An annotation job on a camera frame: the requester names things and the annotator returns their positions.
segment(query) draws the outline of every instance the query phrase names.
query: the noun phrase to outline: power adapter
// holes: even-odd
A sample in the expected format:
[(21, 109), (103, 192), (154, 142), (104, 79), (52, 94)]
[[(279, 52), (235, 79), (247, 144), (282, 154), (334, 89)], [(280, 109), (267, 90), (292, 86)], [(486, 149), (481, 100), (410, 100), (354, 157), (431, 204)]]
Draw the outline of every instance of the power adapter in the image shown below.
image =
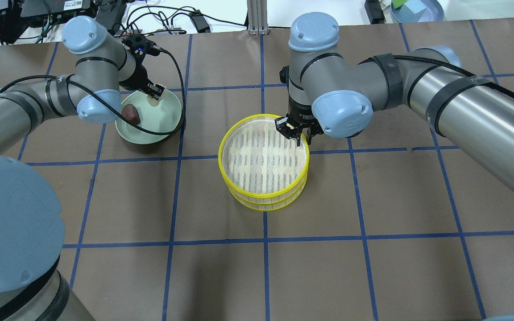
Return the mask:
[(188, 13), (190, 16), (191, 22), (194, 24), (198, 33), (210, 33), (210, 25), (207, 24), (206, 17), (203, 16), (200, 10), (195, 10), (194, 12)]

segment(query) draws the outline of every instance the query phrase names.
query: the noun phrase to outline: green block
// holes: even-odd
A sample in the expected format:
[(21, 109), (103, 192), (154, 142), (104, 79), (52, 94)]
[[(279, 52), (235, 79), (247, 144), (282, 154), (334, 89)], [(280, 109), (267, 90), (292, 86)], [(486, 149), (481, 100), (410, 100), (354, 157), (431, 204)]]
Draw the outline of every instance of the green block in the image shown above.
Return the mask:
[(408, 0), (392, 0), (392, 6), (394, 6), (394, 9), (396, 9), (406, 2), (408, 2)]

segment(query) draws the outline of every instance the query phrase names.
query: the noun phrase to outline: white label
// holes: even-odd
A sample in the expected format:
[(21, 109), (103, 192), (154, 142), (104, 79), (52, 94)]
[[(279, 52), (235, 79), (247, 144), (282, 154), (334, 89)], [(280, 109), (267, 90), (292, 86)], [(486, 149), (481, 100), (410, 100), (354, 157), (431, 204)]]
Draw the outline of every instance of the white label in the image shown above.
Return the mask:
[(65, 1), (65, 6), (63, 10), (73, 10), (82, 8), (82, 0), (71, 0)]

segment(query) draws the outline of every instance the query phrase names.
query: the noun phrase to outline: metal post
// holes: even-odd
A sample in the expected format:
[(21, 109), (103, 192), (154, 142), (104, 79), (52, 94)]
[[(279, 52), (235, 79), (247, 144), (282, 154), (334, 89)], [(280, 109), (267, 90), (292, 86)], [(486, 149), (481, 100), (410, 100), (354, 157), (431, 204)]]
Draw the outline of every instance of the metal post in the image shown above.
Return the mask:
[(250, 35), (269, 34), (267, 0), (247, 0), (247, 17)]

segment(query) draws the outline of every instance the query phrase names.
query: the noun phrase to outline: brown object in bowl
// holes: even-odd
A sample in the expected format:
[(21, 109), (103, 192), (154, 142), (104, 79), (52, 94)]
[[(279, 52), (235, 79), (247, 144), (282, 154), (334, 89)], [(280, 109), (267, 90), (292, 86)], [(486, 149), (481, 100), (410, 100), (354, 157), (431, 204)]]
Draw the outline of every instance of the brown object in bowl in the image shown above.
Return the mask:
[(122, 116), (134, 125), (140, 124), (140, 116), (133, 104), (127, 104), (122, 108)]

